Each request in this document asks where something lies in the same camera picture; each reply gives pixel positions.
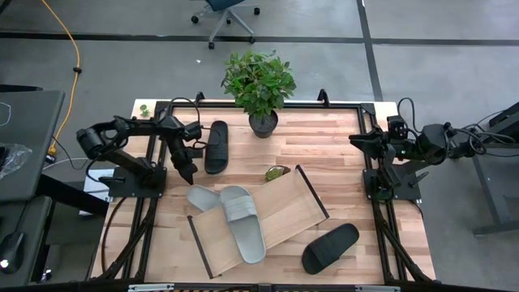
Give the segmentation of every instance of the gray floor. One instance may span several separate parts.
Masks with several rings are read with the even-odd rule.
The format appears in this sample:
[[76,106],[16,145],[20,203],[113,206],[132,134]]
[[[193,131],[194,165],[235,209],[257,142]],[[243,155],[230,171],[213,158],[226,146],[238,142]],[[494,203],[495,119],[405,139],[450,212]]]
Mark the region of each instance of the gray floor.
[[[239,14],[258,36],[362,36],[354,0],[256,2],[262,6],[260,16],[254,16],[250,7]],[[519,38],[519,2],[513,0],[364,3],[373,37]],[[191,13],[203,3],[187,0],[53,0],[49,4],[73,32],[205,36],[216,22],[203,19],[192,25]],[[0,30],[61,32],[48,11],[33,0],[13,2],[0,15]],[[235,25],[222,34],[244,35]],[[135,98],[194,97],[198,91],[224,98],[219,88],[224,61],[231,52],[250,47],[220,42],[209,51],[205,42],[174,41],[79,41],[78,45],[84,73],[72,118],[60,138],[73,157],[83,156],[75,142],[77,129],[129,113]],[[252,49],[276,49],[291,62],[298,83],[295,99],[313,100],[326,88],[332,100],[373,100],[362,44],[256,43]],[[519,46],[375,45],[374,53],[384,100],[413,97],[419,127],[445,121],[462,127],[519,101]],[[0,83],[32,84],[69,94],[74,64],[69,41],[0,39]],[[408,110],[404,113],[410,118]],[[437,278],[448,284],[519,290],[519,232],[485,238],[471,234],[473,228],[491,223],[472,162],[447,161],[427,171],[429,176],[421,182],[422,208]],[[84,176],[67,164],[49,174],[66,181]],[[85,244],[82,239],[58,246],[53,265],[57,271],[69,272],[57,272],[54,281],[81,280],[89,262],[87,250],[92,251],[98,238],[93,231]]]

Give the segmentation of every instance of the wooden board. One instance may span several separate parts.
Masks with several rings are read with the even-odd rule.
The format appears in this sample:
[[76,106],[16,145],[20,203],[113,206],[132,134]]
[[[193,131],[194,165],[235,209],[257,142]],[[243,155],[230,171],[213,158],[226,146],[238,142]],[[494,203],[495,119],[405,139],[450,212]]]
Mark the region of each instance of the wooden board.
[[[146,104],[152,112],[157,100],[137,100],[133,115]],[[377,122],[387,127],[386,117],[397,113],[393,102],[375,103]],[[204,161],[195,160],[200,171],[195,183],[215,191],[229,185],[254,187],[264,183],[264,173],[275,164],[291,167],[301,165],[320,196],[330,218],[271,248],[260,264],[239,264],[212,280],[199,255],[187,215],[200,211],[186,199],[189,187],[173,168],[169,155],[167,191],[159,201],[153,229],[146,281],[159,282],[231,282],[231,283],[292,283],[292,284],[377,284],[383,283],[379,248],[371,204],[362,186],[364,160],[362,153],[348,141],[348,135],[359,133],[357,114],[347,109],[284,109],[274,134],[261,140],[254,136],[241,109],[201,109],[201,122],[210,127],[215,120],[229,125],[229,165],[218,175],[208,175]],[[176,109],[175,116],[183,122],[196,120],[193,109]],[[208,137],[204,132],[203,139]],[[126,150],[144,156],[148,139],[130,139]],[[109,214],[115,202],[110,205]],[[130,234],[135,200],[122,204],[109,229],[106,261],[111,263],[122,250]],[[427,236],[420,213],[414,205],[395,201],[395,213],[401,242],[426,275],[434,278]],[[360,238],[336,263],[322,273],[310,276],[301,265],[301,254],[312,240],[331,229],[352,223]],[[393,275],[397,275],[394,252],[388,244]],[[139,261],[140,245],[134,257],[134,272]],[[101,273],[101,253],[97,252],[92,276]]]
[[[267,250],[326,219],[298,169],[248,191],[255,201]],[[193,225],[213,276],[243,262],[221,206],[194,217]]]

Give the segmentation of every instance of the black pot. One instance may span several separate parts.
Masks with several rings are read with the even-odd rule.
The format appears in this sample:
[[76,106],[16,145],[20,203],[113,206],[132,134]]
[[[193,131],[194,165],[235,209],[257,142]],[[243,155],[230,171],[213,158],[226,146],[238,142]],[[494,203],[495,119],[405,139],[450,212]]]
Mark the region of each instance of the black pot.
[[254,134],[261,139],[270,137],[277,126],[277,114],[271,111],[270,115],[264,115],[262,118],[249,116],[249,125],[251,125]]

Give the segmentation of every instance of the potted plant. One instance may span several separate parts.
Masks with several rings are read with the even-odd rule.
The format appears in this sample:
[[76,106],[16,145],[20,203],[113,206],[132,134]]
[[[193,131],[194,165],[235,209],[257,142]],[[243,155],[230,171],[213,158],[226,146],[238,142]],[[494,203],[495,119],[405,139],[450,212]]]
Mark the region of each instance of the potted plant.
[[296,89],[290,63],[275,54],[275,50],[271,54],[248,51],[242,57],[231,54],[221,81],[225,94],[231,93],[236,106],[249,114],[249,125],[260,138],[272,134],[278,122],[274,109],[281,110]]

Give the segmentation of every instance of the wooden table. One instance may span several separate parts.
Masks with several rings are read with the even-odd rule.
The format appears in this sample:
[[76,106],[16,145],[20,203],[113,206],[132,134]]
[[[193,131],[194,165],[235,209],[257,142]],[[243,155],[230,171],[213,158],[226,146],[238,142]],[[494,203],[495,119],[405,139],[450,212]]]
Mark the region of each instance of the wooden table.
[[[136,100],[132,115],[139,117],[141,105],[150,112],[157,100]],[[397,114],[393,102],[376,102],[377,122],[387,126],[386,117]],[[277,284],[382,284],[382,268],[375,234],[371,203],[366,199],[362,170],[363,154],[348,140],[359,133],[358,118],[351,109],[284,109],[279,111],[279,124],[273,135],[258,139],[248,125],[242,109],[200,109],[201,122],[209,127],[215,120],[229,125],[229,165],[217,175],[204,172],[204,161],[196,159],[199,172],[195,183],[215,191],[229,185],[252,187],[264,183],[264,173],[272,165],[305,170],[320,196],[330,218],[269,249],[259,264],[242,263],[221,277],[209,280],[195,244],[187,215],[200,213],[186,199],[188,184],[179,177],[167,154],[168,181],[159,200],[148,258],[146,282],[211,282],[211,283],[277,283]],[[175,109],[174,115],[184,123],[196,120],[193,109]],[[147,137],[131,138],[126,151],[143,157]],[[106,260],[110,264],[127,243],[136,200],[122,204],[109,229]],[[111,214],[114,205],[110,205]],[[435,278],[431,254],[422,218],[416,206],[406,201],[394,202],[401,243],[426,275]],[[359,229],[360,239],[337,262],[322,273],[311,276],[304,272],[301,254],[312,240],[331,229],[352,223]],[[136,248],[133,270],[138,266],[140,246]],[[393,275],[397,275],[395,256],[388,243]],[[97,252],[92,276],[101,274],[101,253]]]

